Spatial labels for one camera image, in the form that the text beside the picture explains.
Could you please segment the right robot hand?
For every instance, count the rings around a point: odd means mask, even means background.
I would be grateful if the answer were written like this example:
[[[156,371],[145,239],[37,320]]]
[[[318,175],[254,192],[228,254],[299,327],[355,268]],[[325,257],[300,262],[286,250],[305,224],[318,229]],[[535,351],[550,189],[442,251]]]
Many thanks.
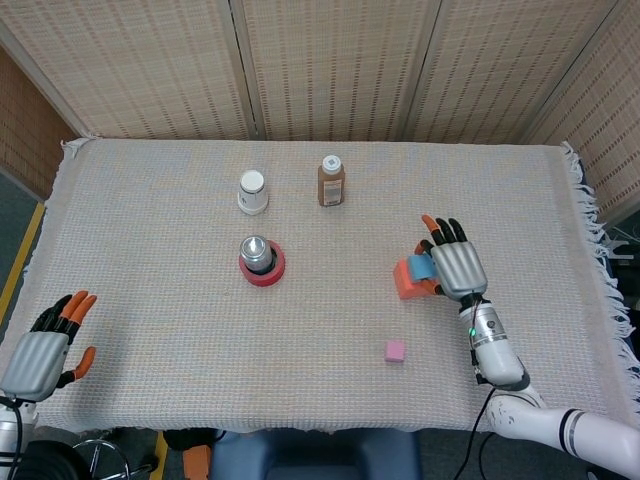
[[[461,224],[454,218],[445,220],[428,214],[421,220],[432,240],[420,240],[414,254],[431,257],[438,281],[434,293],[461,303],[482,297],[488,287],[486,273]]]

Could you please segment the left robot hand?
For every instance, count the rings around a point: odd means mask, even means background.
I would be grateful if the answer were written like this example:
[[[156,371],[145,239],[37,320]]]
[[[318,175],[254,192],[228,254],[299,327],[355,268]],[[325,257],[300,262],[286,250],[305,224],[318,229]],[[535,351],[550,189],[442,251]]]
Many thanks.
[[[66,295],[45,309],[19,340],[1,379],[1,392],[15,404],[39,403],[55,390],[82,379],[96,357],[89,346],[78,365],[64,365],[84,318],[97,297],[86,290]]]

